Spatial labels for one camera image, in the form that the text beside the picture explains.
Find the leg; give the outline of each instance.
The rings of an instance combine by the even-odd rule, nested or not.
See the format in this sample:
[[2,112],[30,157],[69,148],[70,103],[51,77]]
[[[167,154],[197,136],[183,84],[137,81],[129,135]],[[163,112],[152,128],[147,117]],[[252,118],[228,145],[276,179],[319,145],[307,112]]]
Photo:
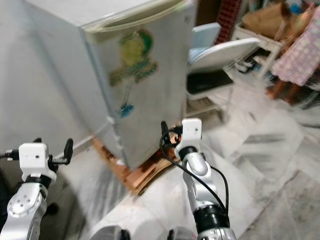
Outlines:
[[293,104],[295,102],[295,96],[296,94],[300,91],[301,86],[293,83],[288,95],[286,96],[286,98],[284,99],[287,103],[289,103],[290,105]]
[[280,79],[276,82],[275,86],[273,89],[267,89],[266,90],[266,95],[273,99],[276,99],[279,93],[285,88],[288,82],[286,81],[281,81]]

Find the wooden pallet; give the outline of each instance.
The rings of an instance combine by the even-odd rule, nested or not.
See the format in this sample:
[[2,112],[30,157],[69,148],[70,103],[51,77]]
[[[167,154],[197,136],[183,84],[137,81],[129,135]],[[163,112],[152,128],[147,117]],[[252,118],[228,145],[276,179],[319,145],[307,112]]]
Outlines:
[[[100,156],[108,164],[117,178],[135,195],[141,195],[148,184],[150,184],[162,170],[171,165],[168,160],[162,157],[161,153],[156,152],[140,167],[134,171],[130,171],[127,166],[119,164],[119,159],[115,157],[97,137],[94,137],[92,142],[94,148],[99,152]],[[169,154],[174,161],[179,161],[179,159],[175,157],[172,149],[167,154]]]

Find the chair leg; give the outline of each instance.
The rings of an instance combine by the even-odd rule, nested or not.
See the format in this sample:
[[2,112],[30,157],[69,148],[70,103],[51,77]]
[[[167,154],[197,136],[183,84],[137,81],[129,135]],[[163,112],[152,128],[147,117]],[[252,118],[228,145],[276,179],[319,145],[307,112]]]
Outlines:
[[222,116],[222,122],[223,123],[226,123],[229,119],[229,109],[230,109],[230,104],[231,104],[231,99],[232,99],[232,93],[234,92],[234,88],[233,86],[230,87],[229,89],[229,95],[228,95],[228,100],[227,100],[227,103],[226,103],[226,110]]

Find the sticker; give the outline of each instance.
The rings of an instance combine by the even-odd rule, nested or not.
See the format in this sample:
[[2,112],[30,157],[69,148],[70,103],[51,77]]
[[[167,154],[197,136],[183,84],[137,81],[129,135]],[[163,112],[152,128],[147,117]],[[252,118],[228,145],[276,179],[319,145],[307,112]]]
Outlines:
[[123,99],[118,111],[121,118],[127,117],[134,106],[129,102],[133,84],[138,84],[158,69],[158,63],[149,56],[153,47],[153,38],[147,30],[138,30],[127,34],[119,41],[122,67],[109,75],[112,87],[122,85]]

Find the white refrigerator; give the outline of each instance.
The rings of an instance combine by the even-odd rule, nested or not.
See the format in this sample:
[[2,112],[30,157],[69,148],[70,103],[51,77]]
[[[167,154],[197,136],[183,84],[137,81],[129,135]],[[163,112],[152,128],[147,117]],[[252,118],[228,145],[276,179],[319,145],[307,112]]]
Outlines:
[[181,120],[195,0],[26,0],[88,129],[131,170]]

